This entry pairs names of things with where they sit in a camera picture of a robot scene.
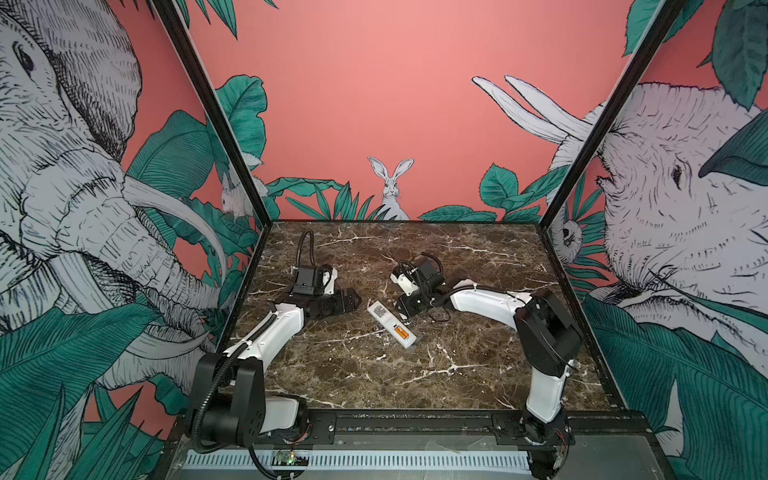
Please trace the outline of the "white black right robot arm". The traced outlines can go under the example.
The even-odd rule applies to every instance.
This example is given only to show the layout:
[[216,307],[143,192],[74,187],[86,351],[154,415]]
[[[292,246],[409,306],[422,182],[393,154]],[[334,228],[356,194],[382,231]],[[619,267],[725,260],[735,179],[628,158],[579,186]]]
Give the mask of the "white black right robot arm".
[[520,429],[532,445],[569,444],[563,393],[584,334],[552,290],[515,292],[471,279],[449,280],[440,260],[428,253],[415,264],[401,261],[390,280],[402,290],[396,309],[405,319],[450,306],[513,328],[531,367]]

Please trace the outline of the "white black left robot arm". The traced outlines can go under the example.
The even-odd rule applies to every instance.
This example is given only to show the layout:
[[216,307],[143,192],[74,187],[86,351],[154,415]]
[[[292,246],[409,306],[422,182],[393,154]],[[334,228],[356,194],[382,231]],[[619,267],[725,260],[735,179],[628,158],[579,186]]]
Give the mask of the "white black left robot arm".
[[269,396],[265,372],[308,320],[358,309],[361,297],[353,288],[337,286],[337,277],[338,271],[329,265],[298,268],[294,284],[274,300],[256,327],[235,345],[198,362],[185,414],[185,434],[194,451],[250,447],[273,432],[305,434],[306,402],[292,395]]

